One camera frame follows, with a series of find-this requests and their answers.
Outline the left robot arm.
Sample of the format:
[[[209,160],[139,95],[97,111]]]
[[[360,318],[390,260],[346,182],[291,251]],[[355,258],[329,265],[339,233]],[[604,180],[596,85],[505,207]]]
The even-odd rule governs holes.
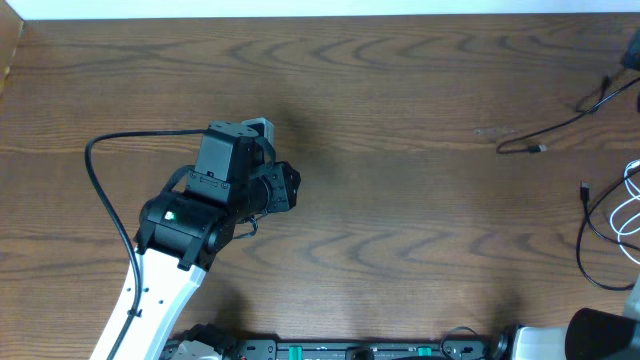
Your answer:
[[[116,306],[91,354],[94,359],[158,359],[174,325],[201,286],[218,253],[240,224],[287,212],[301,177],[278,160],[274,125],[265,118],[213,121],[196,130],[195,164],[174,171],[142,207],[128,235],[92,162],[97,138],[85,147],[94,189],[125,245],[129,268]]]

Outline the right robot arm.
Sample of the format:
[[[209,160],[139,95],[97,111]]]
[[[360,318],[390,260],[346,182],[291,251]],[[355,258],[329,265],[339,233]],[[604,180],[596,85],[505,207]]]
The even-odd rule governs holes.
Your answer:
[[[620,64],[622,66],[621,73],[625,70],[639,73],[639,29],[635,31],[629,41],[621,57]],[[546,151],[546,146],[543,144],[533,144],[510,150],[505,150],[504,148],[511,146],[513,143],[521,143],[563,128],[583,117],[595,114],[614,97],[639,83],[638,76],[618,89],[607,93],[616,76],[617,74],[603,78],[598,90],[598,100],[593,105],[588,108],[582,108],[582,103],[589,96],[579,101],[574,110],[577,115],[573,118],[499,143],[496,146],[496,153],[499,155],[511,155],[519,153],[535,154]],[[499,345],[496,345],[495,355],[492,355],[492,359],[639,359],[639,275],[634,283],[628,285],[605,285],[588,274],[581,260],[581,244],[584,232],[588,227],[597,237],[614,244],[627,258],[639,265],[639,258],[629,253],[629,250],[639,253],[639,246],[622,241],[623,237],[639,233],[639,211],[621,225],[616,225],[614,221],[617,213],[625,206],[632,203],[639,204],[639,184],[633,181],[633,176],[635,175],[639,175],[639,159],[629,162],[624,168],[621,179],[611,185],[593,203],[590,203],[589,185],[585,182],[580,184],[583,218],[576,238],[576,264],[580,273],[592,285],[612,292],[630,291],[630,295],[624,305],[623,315],[583,308],[578,310],[569,324],[564,327],[536,328],[516,326],[513,335],[507,335],[506,333],[501,335]],[[594,226],[591,216],[602,201],[622,185],[624,185],[629,197],[615,208],[609,216],[609,226],[616,235],[615,238],[612,238],[603,234]]]

